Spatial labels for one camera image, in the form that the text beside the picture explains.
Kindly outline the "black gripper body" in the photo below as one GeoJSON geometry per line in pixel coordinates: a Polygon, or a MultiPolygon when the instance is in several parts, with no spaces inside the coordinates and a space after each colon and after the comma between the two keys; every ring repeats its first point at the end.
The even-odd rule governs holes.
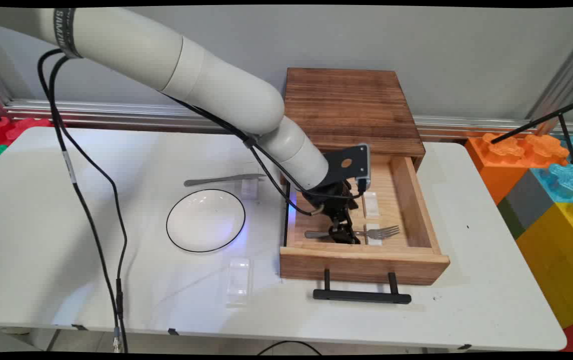
{"type": "Polygon", "coordinates": [[[348,180],[317,186],[308,191],[308,202],[313,210],[310,215],[325,215],[333,222],[348,222],[349,212],[358,208],[357,199],[361,196],[361,189],[357,194],[351,193],[348,180]]]}

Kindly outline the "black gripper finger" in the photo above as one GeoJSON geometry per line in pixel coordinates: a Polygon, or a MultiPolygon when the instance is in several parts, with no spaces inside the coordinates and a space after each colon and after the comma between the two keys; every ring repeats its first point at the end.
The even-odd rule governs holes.
{"type": "Polygon", "coordinates": [[[353,230],[353,222],[352,222],[350,212],[344,212],[344,216],[346,218],[346,225],[344,226],[344,228],[345,228],[347,234],[350,235],[350,237],[352,239],[351,244],[360,245],[362,242],[360,241],[357,234],[353,230]]]}
{"type": "Polygon", "coordinates": [[[337,244],[350,244],[350,224],[345,218],[331,218],[328,236],[337,244]]]}

